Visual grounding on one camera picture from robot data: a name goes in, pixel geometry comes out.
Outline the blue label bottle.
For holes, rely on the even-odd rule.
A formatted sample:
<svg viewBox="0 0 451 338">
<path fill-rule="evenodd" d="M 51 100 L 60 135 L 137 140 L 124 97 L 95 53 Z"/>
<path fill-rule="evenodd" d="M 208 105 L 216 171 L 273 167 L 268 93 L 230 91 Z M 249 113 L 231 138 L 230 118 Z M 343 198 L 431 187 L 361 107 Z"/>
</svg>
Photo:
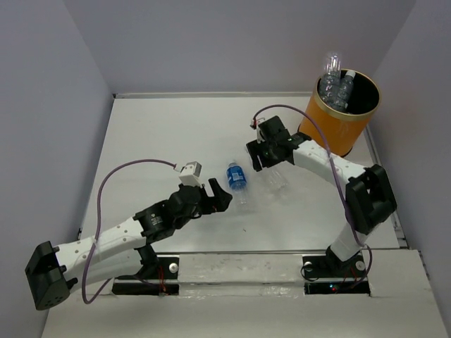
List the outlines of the blue label bottle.
<svg viewBox="0 0 451 338">
<path fill-rule="evenodd" d="M 225 174 L 236 211 L 251 213 L 254 210 L 254 202 L 243 167 L 233 159 L 228 163 Z"/>
</svg>

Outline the clear bottle white cap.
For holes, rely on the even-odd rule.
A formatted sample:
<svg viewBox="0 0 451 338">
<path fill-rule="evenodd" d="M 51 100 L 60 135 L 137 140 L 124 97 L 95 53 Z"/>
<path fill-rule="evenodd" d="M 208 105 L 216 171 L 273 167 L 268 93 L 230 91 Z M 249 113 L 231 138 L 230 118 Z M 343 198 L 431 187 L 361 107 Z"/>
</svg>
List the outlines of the clear bottle white cap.
<svg viewBox="0 0 451 338">
<path fill-rule="evenodd" d="M 323 74 L 319 82 L 318 93 L 328 106 L 334 103 L 341 81 L 341 55 L 336 51 L 326 54 L 323 62 Z"/>
</svg>

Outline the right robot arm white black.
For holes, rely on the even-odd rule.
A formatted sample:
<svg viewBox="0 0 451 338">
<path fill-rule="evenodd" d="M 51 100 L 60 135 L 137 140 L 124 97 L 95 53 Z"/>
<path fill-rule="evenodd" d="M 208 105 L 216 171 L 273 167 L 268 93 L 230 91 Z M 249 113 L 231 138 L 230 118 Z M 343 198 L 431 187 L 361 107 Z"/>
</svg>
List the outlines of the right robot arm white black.
<svg viewBox="0 0 451 338">
<path fill-rule="evenodd" d="M 290 134 L 278 116 L 256 130 L 257 138 L 246 144 L 255 171 L 288 162 L 338 188 L 347 224 L 326 249 L 324 267 L 330 275 L 342 275 L 369 235 L 397 209 L 387 172 L 377 164 L 365 167 L 328 153 L 301 132 Z"/>
</svg>

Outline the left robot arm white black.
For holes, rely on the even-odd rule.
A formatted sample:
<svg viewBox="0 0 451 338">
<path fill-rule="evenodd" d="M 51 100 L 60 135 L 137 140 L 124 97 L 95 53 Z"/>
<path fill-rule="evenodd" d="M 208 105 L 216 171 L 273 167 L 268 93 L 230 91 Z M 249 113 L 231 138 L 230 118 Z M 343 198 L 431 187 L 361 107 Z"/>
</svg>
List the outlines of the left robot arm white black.
<svg viewBox="0 0 451 338">
<path fill-rule="evenodd" d="M 84 286 L 127 275 L 124 263 L 117 261 L 124 251 L 137 254 L 131 264 L 137 276 L 152 276 L 158 264 L 152 248 L 154 242 L 172 236 L 191 220 L 228 209 L 232 195 L 214 178 L 209 184 L 211 196 L 204 185 L 180 184 L 178 191 L 168 199 L 98 236 L 57 246 L 51 242 L 37 245 L 25 267 L 35 308 L 38 311 L 50 309 Z"/>
</svg>

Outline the orange cylindrical bin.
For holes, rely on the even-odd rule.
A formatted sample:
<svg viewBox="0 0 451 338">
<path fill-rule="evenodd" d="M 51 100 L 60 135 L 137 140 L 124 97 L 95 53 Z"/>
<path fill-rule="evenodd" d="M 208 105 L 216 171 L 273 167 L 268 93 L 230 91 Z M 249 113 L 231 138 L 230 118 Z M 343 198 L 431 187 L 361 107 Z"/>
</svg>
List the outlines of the orange cylindrical bin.
<svg viewBox="0 0 451 338">
<path fill-rule="evenodd" d="M 345 112 L 334 110 L 322 102 L 319 80 L 305 111 L 324 133 L 331 151 L 341 157 L 351 152 L 381 103 L 381 92 L 369 76 L 356 72 L 353 83 Z"/>
</svg>

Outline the metal rail back edge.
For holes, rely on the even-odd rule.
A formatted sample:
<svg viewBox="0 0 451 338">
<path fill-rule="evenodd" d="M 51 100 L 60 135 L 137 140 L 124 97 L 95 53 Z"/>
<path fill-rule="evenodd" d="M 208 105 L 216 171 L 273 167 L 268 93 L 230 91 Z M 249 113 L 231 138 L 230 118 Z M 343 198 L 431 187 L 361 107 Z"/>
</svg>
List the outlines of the metal rail back edge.
<svg viewBox="0 0 451 338">
<path fill-rule="evenodd" d="M 130 92 L 113 94 L 115 99 L 178 99 L 230 97 L 310 97 L 312 92 Z"/>
</svg>

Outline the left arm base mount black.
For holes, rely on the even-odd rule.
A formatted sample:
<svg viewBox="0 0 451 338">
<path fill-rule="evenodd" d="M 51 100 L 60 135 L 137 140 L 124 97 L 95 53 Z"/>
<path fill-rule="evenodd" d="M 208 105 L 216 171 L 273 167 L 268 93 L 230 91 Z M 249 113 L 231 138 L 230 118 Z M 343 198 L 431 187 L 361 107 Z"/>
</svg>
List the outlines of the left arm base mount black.
<svg viewBox="0 0 451 338">
<path fill-rule="evenodd" d="M 117 296 L 177 296 L 180 257 L 162 255 L 159 264 L 141 277 L 120 276 L 113 281 L 111 292 Z"/>
</svg>

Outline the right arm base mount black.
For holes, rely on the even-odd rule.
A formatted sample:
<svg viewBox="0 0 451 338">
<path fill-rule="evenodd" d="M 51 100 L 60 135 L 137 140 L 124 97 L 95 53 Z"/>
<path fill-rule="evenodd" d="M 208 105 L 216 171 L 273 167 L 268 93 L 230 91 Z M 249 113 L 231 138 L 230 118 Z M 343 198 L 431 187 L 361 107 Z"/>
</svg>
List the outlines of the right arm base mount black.
<svg viewBox="0 0 451 338">
<path fill-rule="evenodd" d="M 304 279 L 304 293 L 309 296 L 371 294 L 361 254 L 338 270 L 328 266 L 324 255 L 303 256 L 300 274 Z"/>
</svg>

